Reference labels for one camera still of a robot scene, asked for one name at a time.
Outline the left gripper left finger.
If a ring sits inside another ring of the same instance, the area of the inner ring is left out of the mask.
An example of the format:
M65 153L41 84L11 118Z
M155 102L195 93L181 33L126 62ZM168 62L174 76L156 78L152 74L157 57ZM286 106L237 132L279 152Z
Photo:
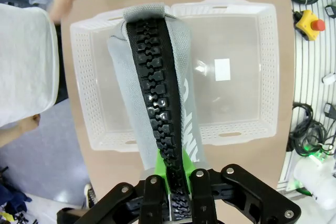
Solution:
M159 173L133 186L114 186L92 208L91 223L163 223L169 219L166 182Z

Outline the person right hand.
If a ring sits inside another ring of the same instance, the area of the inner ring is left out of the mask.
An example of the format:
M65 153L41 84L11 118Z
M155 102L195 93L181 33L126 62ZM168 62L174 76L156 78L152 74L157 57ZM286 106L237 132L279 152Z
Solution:
M21 133L26 133L36 129L40 123L40 114L35 114L18 122L18 128Z

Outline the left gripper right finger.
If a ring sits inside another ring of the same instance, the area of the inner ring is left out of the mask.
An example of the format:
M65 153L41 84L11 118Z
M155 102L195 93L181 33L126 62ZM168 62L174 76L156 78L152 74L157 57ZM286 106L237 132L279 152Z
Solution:
M184 223L220 223L215 202L237 209L251 223L296 223L299 206L237 164L221 171L197 168L186 153L191 213Z

